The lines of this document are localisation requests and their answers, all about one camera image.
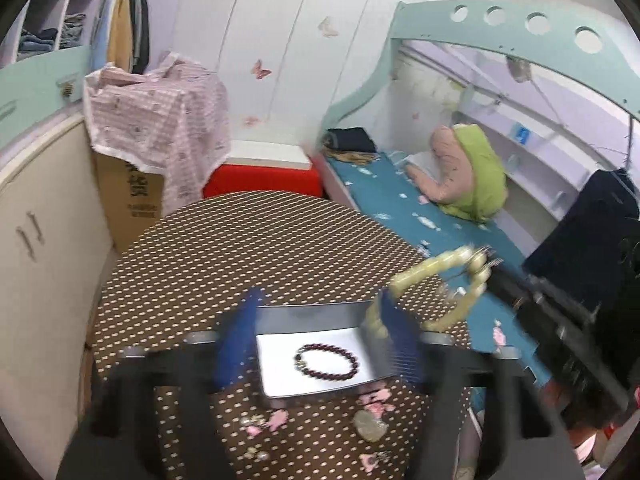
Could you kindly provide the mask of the pink floral hair clip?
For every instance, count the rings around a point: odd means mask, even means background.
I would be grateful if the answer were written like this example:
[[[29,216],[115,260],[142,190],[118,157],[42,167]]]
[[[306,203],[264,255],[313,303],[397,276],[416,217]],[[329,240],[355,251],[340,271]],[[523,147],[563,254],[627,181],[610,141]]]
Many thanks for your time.
[[[375,418],[381,419],[384,414],[392,412],[395,407],[390,403],[392,392],[390,388],[383,387],[376,391],[365,393],[359,397],[358,402],[363,409]]]

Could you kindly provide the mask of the silver metal tin box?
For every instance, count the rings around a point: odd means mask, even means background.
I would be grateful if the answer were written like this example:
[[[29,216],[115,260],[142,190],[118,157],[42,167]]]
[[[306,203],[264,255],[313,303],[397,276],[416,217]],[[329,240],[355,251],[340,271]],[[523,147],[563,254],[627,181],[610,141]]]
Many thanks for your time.
[[[368,393],[394,377],[390,343],[366,321],[369,300],[258,309],[260,390],[270,408]]]

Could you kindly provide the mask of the brown polka dot tablecloth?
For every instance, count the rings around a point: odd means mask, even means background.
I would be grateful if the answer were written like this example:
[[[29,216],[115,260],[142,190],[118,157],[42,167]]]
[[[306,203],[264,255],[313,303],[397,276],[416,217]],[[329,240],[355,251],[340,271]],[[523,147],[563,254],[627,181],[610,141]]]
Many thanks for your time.
[[[420,252],[377,221],[345,206],[287,192],[201,200],[163,218],[119,259],[96,309],[91,343],[96,371],[110,374],[122,349],[175,347],[210,330],[247,289],[268,304],[367,300]],[[259,392],[257,362],[209,400],[209,411],[241,479],[399,479],[416,446],[427,402],[389,382],[395,409],[378,443],[352,424],[354,396],[291,408],[288,421],[260,437],[265,462],[243,457],[240,418],[271,411]]]

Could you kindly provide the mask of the pink white charm cluster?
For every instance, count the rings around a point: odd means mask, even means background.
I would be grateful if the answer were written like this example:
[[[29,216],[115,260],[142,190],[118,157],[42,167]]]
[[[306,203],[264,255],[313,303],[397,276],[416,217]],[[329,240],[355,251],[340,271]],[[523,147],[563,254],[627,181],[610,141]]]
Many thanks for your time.
[[[287,410],[277,410],[269,416],[254,415],[245,425],[245,431],[252,437],[264,431],[275,432],[288,421]]]

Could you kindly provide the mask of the pale jade pendant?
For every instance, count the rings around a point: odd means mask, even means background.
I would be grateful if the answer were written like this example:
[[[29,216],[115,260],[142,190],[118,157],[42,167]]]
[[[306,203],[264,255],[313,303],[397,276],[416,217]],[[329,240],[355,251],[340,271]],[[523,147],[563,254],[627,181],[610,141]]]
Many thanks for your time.
[[[384,420],[366,410],[359,410],[352,418],[352,424],[358,436],[369,443],[381,441],[388,431]]]

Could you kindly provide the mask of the teal bed mattress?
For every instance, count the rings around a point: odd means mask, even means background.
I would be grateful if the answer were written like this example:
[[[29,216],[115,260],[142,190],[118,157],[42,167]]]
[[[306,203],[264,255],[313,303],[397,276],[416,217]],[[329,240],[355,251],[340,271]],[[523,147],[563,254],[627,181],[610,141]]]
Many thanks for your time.
[[[521,251],[495,221],[476,224],[444,214],[384,154],[364,166],[339,162],[320,153],[312,156],[312,162],[332,200],[380,222],[423,257],[472,245],[495,249],[497,256],[515,271],[524,261]],[[544,386],[551,378],[535,356],[536,342],[515,321],[515,313],[488,292],[472,307],[466,326],[473,349],[494,351],[500,344],[518,348],[538,386]]]

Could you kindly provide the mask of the green pink plush pillow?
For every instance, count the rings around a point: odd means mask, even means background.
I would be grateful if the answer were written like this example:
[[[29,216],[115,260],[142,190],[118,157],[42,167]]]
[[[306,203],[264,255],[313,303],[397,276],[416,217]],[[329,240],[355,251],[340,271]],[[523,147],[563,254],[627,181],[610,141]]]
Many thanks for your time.
[[[508,197],[506,172],[477,125],[440,126],[431,136],[437,176],[409,160],[405,173],[445,214],[475,223],[489,221]]]

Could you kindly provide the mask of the brown cardboard box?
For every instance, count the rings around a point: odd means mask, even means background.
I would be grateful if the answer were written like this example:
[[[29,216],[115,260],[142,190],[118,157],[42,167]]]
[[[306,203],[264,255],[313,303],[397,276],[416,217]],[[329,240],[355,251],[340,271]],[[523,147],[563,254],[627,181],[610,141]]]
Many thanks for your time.
[[[93,153],[104,214],[122,254],[162,218],[164,178],[145,174],[124,160]]]

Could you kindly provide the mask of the red storage box white lid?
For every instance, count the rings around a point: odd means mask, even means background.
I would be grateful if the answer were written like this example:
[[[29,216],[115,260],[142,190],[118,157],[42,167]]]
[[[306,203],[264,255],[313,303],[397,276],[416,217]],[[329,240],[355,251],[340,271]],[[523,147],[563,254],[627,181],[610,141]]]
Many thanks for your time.
[[[202,195],[247,191],[323,194],[319,171],[300,146],[232,140],[228,159],[212,173]]]

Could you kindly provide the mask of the dark folded clothes pile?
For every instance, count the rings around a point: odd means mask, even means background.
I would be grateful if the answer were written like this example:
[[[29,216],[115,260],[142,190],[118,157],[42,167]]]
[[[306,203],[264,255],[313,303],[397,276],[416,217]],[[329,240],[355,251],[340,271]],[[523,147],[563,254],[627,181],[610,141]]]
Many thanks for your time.
[[[378,158],[375,143],[361,127],[326,130],[321,144],[326,156],[340,162],[367,165]]]

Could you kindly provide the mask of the pink checkered cloth cover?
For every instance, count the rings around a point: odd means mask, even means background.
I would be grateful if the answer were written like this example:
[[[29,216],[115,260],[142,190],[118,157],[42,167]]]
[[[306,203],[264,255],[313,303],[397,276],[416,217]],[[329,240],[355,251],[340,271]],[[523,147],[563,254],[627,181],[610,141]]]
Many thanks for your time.
[[[162,214],[200,200],[230,155],[226,87],[177,53],[143,75],[105,65],[85,76],[82,102],[93,151],[164,178]]]

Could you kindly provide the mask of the mint green drawer unit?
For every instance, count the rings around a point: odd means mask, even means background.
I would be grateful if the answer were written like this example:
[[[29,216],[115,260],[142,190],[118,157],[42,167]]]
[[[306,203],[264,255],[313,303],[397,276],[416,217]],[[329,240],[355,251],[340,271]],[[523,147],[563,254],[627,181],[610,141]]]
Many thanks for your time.
[[[90,62],[90,48],[78,47],[37,55],[2,68],[1,148],[37,122],[79,101]]]

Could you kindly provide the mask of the hanging clothes in wardrobe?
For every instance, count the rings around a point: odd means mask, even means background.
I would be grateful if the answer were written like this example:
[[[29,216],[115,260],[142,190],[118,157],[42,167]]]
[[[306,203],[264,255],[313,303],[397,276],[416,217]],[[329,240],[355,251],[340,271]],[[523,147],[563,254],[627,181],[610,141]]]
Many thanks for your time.
[[[143,74],[150,57],[148,0],[101,0],[91,36],[91,70],[108,63]]]

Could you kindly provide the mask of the white open wardrobe shelves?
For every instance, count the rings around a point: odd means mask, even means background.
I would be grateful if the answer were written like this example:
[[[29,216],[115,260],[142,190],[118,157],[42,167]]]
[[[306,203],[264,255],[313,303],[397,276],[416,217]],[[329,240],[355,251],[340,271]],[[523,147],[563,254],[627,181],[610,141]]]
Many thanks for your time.
[[[2,39],[1,65],[24,60],[23,32],[56,31],[53,50],[85,47],[93,43],[102,0],[27,0]]]

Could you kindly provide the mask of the mint green bunk bed frame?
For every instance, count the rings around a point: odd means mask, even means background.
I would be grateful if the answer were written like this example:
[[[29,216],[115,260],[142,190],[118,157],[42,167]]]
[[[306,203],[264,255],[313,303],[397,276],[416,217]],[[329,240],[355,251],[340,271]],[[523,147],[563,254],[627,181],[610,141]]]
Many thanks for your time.
[[[625,154],[639,144],[639,72],[604,21],[553,4],[495,0],[398,3],[378,62],[368,79],[332,104],[321,121],[328,130],[368,104],[390,80],[405,41],[455,44],[520,58],[588,88],[629,117]]]

